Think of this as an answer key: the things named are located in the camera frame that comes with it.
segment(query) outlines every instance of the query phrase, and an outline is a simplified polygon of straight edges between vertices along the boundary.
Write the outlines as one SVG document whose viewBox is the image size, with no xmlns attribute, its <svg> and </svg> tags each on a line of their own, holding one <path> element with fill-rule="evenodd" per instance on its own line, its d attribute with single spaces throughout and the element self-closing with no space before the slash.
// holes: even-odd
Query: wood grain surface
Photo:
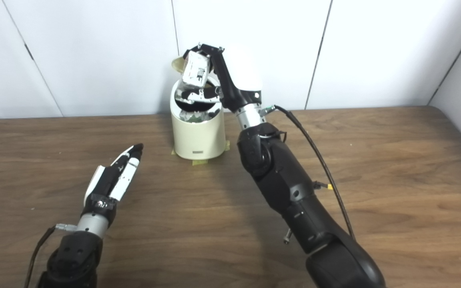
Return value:
<svg viewBox="0 0 461 288">
<path fill-rule="evenodd" d="M 461 287 L 461 134 L 423 106 L 295 111 L 341 191 L 358 242 L 390 288 Z M 287 144 L 314 180 L 323 170 L 280 113 Z M 236 148 L 192 166 L 172 152 L 170 116 L 0 120 L 0 287 L 24 283 L 46 228 L 76 224 L 97 165 L 143 142 L 144 155 L 104 239 L 99 287 L 314 287 L 306 256 L 271 210 Z M 330 191 L 318 191 L 343 225 Z M 32 286 L 58 247 L 40 251 Z"/>
</svg>

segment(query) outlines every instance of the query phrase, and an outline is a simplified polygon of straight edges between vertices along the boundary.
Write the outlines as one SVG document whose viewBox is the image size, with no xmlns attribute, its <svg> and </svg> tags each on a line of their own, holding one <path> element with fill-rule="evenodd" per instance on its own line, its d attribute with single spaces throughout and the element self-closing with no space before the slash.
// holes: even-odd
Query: black cable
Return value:
<svg viewBox="0 0 461 288">
<path fill-rule="evenodd" d="M 40 238 L 40 240 L 37 242 L 35 251 L 33 251 L 33 254 L 31 255 L 30 266 L 28 267 L 28 273 L 26 275 L 26 280 L 24 281 L 24 288 L 28 288 L 28 286 L 30 285 L 31 274 L 33 273 L 33 265 L 35 264 L 35 258 L 37 257 L 38 250 L 40 250 L 40 247 L 42 247 L 44 242 L 46 242 L 46 240 L 51 236 L 55 229 L 55 226 L 47 228 L 46 233 L 44 233 L 42 238 Z"/>
<path fill-rule="evenodd" d="M 348 233 L 350 236 L 355 240 L 355 234 L 353 233 L 353 228 L 351 227 L 350 219 L 348 218 L 348 213 L 346 212 L 346 208 L 344 207 L 343 200 L 341 199 L 341 195 L 339 194 L 339 191 L 337 190 L 337 186 L 335 185 L 335 181 L 332 178 L 332 174 L 330 173 L 330 170 L 328 170 L 328 167 L 326 166 L 325 160 L 323 159 L 323 156 L 321 155 L 320 151 L 316 147 L 316 144 L 312 140 L 312 138 L 309 136 L 309 133 L 303 129 L 302 124 L 298 121 L 298 119 L 291 113 L 291 111 L 287 111 L 286 109 L 275 105 L 275 108 L 279 110 L 280 112 L 284 113 L 293 124 L 295 124 L 300 131 L 302 131 L 303 135 L 309 141 L 309 144 L 313 148 L 314 152 L 316 153 L 316 156 L 320 160 L 321 166 L 323 166 L 323 169 L 325 170 L 325 174 L 328 177 L 328 181 L 332 185 L 333 188 L 333 193 L 335 194 L 335 198 L 337 198 L 337 202 L 339 203 L 339 207 L 341 208 L 341 212 L 343 213 L 344 221 L 346 222 L 346 226 L 348 227 Z"/>
</svg>

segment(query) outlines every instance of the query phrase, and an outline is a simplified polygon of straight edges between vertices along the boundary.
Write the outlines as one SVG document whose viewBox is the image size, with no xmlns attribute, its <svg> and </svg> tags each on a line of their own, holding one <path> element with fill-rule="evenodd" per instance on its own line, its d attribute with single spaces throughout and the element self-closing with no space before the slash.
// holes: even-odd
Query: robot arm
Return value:
<svg viewBox="0 0 461 288">
<path fill-rule="evenodd" d="M 269 206 L 286 221 L 309 257 L 306 268 L 319 288 L 382 288 L 379 268 L 328 214 L 313 191 L 313 181 L 291 150 L 280 139 L 281 132 L 261 109 L 261 83 L 251 76 L 249 62 L 240 53 L 206 44 L 192 49 L 210 57 L 220 80 L 222 105 L 238 118 L 241 162 Z"/>
<path fill-rule="evenodd" d="M 143 144 L 136 144 L 121 153 L 110 166 L 97 167 L 86 190 L 84 209 L 77 226 L 56 226 L 73 233 L 63 237 L 60 247 L 51 254 L 38 288 L 97 286 L 96 268 L 101 258 L 102 239 L 115 219 L 117 203 L 126 193 L 142 150 Z"/>
</svg>

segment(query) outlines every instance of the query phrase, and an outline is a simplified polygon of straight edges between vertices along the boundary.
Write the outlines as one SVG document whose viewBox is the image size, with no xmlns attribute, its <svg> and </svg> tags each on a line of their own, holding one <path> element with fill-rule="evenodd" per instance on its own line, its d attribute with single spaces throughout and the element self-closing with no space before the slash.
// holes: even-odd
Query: silver metal joint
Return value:
<svg viewBox="0 0 461 288">
<path fill-rule="evenodd" d="M 106 217 L 95 213 L 86 213 L 79 219 L 76 231 L 90 232 L 102 239 L 107 229 L 108 219 Z"/>
<path fill-rule="evenodd" d="M 55 229 L 64 230 L 64 231 L 68 231 L 68 232 L 74 232 L 74 231 L 76 231 L 77 226 L 73 225 L 73 224 L 60 223 L 60 224 L 56 224 Z"/>
<path fill-rule="evenodd" d="M 261 116 L 260 112 L 261 104 L 247 104 L 238 109 L 234 115 L 238 117 L 241 130 L 245 130 L 247 128 L 266 122 L 264 117 Z"/>
<path fill-rule="evenodd" d="M 287 235 L 284 236 L 284 244 L 289 244 L 291 242 L 291 236 L 293 235 L 293 232 L 291 229 L 287 230 Z"/>
</svg>

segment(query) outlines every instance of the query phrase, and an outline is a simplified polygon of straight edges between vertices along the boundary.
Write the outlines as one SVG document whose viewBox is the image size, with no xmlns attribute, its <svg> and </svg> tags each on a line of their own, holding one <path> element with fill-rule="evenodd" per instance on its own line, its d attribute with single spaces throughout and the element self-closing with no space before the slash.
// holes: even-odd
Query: cream trash can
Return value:
<svg viewBox="0 0 461 288">
<path fill-rule="evenodd" d="M 201 104 L 201 111 L 216 113 L 207 121 L 193 123 L 181 118 L 183 111 L 192 110 L 197 104 L 186 104 L 175 100 L 178 80 L 170 94 L 170 113 L 172 114 L 172 127 L 174 129 L 174 150 L 184 159 L 205 160 L 218 157 L 225 150 L 225 125 L 223 108 L 220 102 L 214 104 Z M 209 77 L 207 82 L 212 86 L 220 83 Z"/>
</svg>

